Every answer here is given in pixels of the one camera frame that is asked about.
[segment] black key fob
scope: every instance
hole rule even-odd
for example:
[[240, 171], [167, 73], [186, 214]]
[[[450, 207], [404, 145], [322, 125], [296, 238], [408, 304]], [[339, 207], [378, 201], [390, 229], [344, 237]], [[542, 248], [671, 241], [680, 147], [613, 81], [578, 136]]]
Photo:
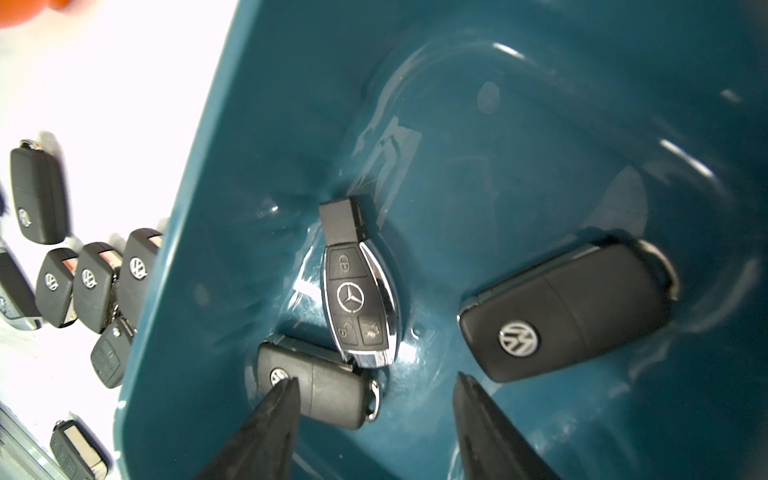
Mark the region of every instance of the black key fob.
[[69, 248], [57, 248], [45, 255], [38, 274], [35, 304], [46, 322], [62, 328], [78, 319], [72, 302], [74, 272], [78, 255]]
[[320, 205], [326, 234], [323, 303], [333, 340], [344, 361], [363, 368], [395, 361], [398, 314], [394, 290], [373, 243], [366, 240], [362, 210], [348, 197]]
[[91, 351], [91, 364], [94, 371], [108, 389], [123, 383], [125, 366], [131, 344], [134, 341], [134, 329], [123, 318], [116, 318], [99, 336]]
[[11, 150], [11, 184], [16, 219], [27, 239], [44, 245], [67, 236], [67, 205], [61, 167], [30, 140]]
[[101, 333], [117, 314], [115, 290], [123, 257], [109, 243], [93, 242], [80, 252], [74, 272], [74, 311], [86, 327]]
[[104, 480], [107, 476], [107, 463], [95, 444], [75, 420], [58, 422], [53, 428], [51, 450], [70, 480]]
[[27, 280], [5, 248], [0, 248], [0, 313], [18, 330], [37, 330], [42, 315]]
[[135, 328], [139, 327], [154, 259], [157, 258], [157, 251], [162, 244], [162, 234], [151, 228], [132, 231], [125, 244], [123, 258], [127, 262], [127, 268], [120, 272], [118, 303], [120, 312]]
[[[666, 270], [666, 281], [650, 266], [649, 254]], [[653, 245], [589, 245], [468, 299], [458, 324], [486, 375], [510, 382], [652, 333], [669, 321], [678, 293], [677, 274]]]
[[[301, 413], [311, 419], [357, 430], [379, 414], [379, 384], [368, 370], [341, 363], [332, 350], [282, 337], [259, 346], [257, 383], [265, 396], [285, 378], [297, 378]], [[375, 406], [369, 409], [374, 401]]]

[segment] lock button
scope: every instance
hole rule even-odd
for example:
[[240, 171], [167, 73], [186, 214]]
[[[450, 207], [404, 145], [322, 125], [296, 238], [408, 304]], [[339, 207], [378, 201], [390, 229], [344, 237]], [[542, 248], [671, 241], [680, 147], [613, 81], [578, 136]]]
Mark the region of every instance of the lock button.
[[368, 274], [355, 247], [328, 249], [328, 280], [358, 278]]

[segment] orange object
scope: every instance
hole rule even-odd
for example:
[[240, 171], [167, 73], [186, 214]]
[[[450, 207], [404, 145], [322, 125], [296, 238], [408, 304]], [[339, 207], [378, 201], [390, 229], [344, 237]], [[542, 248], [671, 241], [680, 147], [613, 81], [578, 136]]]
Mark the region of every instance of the orange object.
[[46, 8], [62, 8], [71, 0], [0, 0], [0, 28], [32, 20]]

